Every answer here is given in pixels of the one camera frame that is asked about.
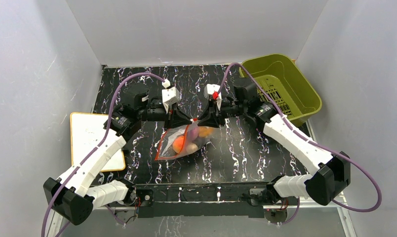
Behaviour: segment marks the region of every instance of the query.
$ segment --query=white cutting board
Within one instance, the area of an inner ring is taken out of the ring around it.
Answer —
[[[71,162],[79,164],[83,158],[103,139],[103,129],[108,115],[72,113],[71,114]],[[107,140],[115,140],[116,132],[110,130]],[[106,163],[101,172],[124,170],[123,151],[117,151]]]

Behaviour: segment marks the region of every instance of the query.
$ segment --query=transparent bag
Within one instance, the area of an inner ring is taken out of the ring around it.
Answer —
[[[190,125],[168,129],[161,137],[155,160],[176,159],[200,150],[212,138],[215,128]]]

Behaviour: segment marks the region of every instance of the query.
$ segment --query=gray floor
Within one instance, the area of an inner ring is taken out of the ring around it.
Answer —
[[[344,237],[336,208],[301,208],[296,218],[281,227],[265,219],[242,216],[156,217],[138,219],[125,229],[107,210],[95,210],[81,225],[70,225],[63,237]]]

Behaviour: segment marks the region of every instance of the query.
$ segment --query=black marble table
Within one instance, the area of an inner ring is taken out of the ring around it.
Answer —
[[[149,72],[173,82],[181,94],[179,107],[195,118],[205,107],[204,86],[220,84],[226,68],[227,65],[105,68],[93,112],[108,112],[113,92],[124,78],[134,73]],[[238,78],[239,71],[234,68],[222,91],[224,97],[233,96],[233,81]],[[161,82],[150,77],[137,78],[128,84],[131,83],[146,84],[150,97],[160,95],[162,90]],[[301,129],[308,134],[306,125]],[[192,155],[154,161],[162,132],[163,122],[143,123],[142,129],[129,141],[129,150],[124,152],[126,169],[100,173],[93,185],[104,184],[117,177],[136,184],[152,184],[271,181],[282,174],[307,174],[304,166],[289,151],[275,140],[262,136],[243,118],[227,119],[211,143]]]

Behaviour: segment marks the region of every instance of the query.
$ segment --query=green plastic bin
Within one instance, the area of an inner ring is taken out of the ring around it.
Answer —
[[[287,56],[271,54],[248,59],[242,65],[296,127],[304,124],[321,109],[319,95]],[[247,77],[242,69],[239,73],[242,77]],[[268,101],[258,92],[263,100]]]

